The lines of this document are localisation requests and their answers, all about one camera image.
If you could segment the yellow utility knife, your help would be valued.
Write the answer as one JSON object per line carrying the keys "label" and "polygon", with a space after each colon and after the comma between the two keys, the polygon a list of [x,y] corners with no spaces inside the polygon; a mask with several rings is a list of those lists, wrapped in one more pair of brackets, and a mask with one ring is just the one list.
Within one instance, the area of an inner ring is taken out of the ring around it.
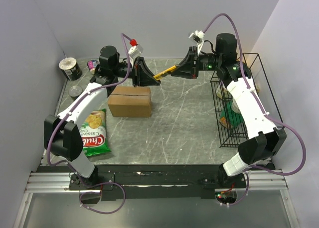
{"label": "yellow utility knife", "polygon": [[170,75],[172,72],[174,72],[177,69],[177,66],[171,66],[170,68],[165,69],[164,71],[156,74],[153,76],[154,79],[157,81],[161,80],[162,78],[166,77],[167,75]]}

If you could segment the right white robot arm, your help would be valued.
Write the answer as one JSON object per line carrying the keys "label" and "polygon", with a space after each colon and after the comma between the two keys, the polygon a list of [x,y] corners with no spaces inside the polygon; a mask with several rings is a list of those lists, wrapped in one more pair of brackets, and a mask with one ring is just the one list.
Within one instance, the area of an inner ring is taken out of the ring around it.
{"label": "right white robot arm", "polygon": [[217,35],[214,53],[200,52],[204,44],[202,31],[193,32],[189,39],[196,45],[189,48],[171,76],[195,79],[200,71],[216,71],[237,104],[247,128],[248,140],[239,144],[237,154],[223,163],[222,172],[218,174],[218,183],[227,188],[235,182],[235,176],[250,165],[276,155],[287,135],[262,111],[251,73],[237,59],[237,40],[233,34]]}

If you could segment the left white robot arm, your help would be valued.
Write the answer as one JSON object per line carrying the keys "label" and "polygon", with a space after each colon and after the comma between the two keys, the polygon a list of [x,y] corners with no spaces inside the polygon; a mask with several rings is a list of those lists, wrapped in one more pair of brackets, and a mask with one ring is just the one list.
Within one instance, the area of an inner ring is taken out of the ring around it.
{"label": "left white robot arm", "polygon": [[103,47],[86,89],[66,110],[57,116],[49,115],[44,121],[48,165],[54,165],[50,161],[51,154],[60,156],[62,163],[67,163],[81,176],[81,183],[87,189],[94,189],[99,177],[96,166],[83,152],[80,128],[93,109],[126,79],[131,79],[134,86],[140,87],[160,84],[145,65],[142,52],[142,47],[134,44],[128,50],[126,59],[120,61],[114,46]]}

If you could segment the brown cardboard express box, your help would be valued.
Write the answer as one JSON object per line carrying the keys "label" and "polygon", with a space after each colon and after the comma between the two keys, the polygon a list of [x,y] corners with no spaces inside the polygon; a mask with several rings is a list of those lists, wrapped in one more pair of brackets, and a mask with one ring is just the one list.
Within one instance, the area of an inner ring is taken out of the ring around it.
{"label": "brown cardboard express box", "polygon": [[152,101],[149,87],[116,86],[108,97],[113,117],[151,117]]}

